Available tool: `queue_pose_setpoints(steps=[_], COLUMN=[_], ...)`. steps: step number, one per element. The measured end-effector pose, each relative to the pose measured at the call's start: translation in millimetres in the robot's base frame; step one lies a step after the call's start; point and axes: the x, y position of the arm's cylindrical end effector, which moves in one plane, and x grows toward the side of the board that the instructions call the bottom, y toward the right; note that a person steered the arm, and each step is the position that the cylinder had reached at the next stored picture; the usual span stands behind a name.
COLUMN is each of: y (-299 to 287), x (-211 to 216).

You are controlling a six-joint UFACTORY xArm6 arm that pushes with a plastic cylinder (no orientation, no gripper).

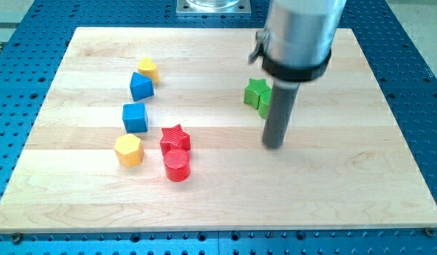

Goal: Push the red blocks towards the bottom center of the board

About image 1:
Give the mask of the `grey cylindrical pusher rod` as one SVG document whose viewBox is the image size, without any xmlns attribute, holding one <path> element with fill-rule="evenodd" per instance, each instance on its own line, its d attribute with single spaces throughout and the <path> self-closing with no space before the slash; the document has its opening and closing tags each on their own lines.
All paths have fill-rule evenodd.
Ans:
<svg viewBox="0 0 437 255">
<path fill-rule="evenodd" d="M 278 149 L 283 145 L 290 116 L 300 84 L 275 79 L 273 81 L 262 142 L 266 148 Z"/>
</svg>

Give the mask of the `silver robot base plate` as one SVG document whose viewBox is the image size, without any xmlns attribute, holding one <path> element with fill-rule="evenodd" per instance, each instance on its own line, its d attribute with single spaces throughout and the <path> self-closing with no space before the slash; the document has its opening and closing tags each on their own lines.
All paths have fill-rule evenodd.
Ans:
<svg viewBox="0 0 437 255">
<path fill-rule="evenodd" d="M 196 14 L 250 14 L 250 0 L 177 0 L 178 15 Z"/>
</svg>

